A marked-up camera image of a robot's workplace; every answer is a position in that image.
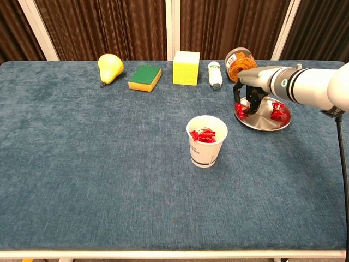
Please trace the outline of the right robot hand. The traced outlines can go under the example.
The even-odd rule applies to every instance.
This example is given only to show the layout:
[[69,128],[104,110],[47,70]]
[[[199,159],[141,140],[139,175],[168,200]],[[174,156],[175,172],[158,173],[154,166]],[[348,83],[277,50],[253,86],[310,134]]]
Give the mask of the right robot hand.
[[265,67],[242,70],[238,73],[238,80],[233,87],[234,100],[240,104],[240,89],[246,86],[246,99],[250,103],[243,112],[246,115],[255,114],[264,97],[271,94],[270,79],[281,67],[269,65]]

